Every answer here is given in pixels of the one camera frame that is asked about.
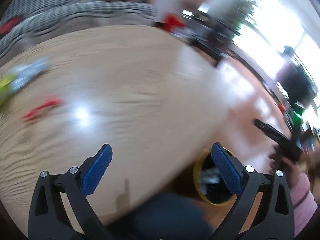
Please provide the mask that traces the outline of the person right hand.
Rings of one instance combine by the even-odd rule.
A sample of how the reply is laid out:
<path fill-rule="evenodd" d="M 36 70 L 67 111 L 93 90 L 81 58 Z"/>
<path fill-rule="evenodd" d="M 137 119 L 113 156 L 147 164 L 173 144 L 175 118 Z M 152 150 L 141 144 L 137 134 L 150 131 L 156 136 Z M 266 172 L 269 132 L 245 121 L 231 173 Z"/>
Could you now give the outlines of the person right hand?
<path fill-rule="evenodd" d="M 289 189 L 293 189 L 298 185 L 300 180 L 299 166 L 294 161 L 285 157 L 283 149 L 279 145 L 273 146 L 273 152 L 268 158 L 270 161 L 270 174 L 279 170 L 285 175 Z"/>

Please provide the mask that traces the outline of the pink sleeve forearm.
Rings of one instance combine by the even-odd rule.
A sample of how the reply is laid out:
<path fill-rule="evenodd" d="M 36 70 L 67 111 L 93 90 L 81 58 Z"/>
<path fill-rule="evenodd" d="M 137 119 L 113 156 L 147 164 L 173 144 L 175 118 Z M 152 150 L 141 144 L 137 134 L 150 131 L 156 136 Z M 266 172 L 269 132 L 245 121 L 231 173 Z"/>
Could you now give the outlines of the pink sleeve forearm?
<path fill-rule="evenodd" d="M 290 190 L 295 219 L 295 237 L 305 228 L 317 210 L 317 203 L 310 191 L 310 182 L 304 173 L 300 173 L 298 183 Z"/>

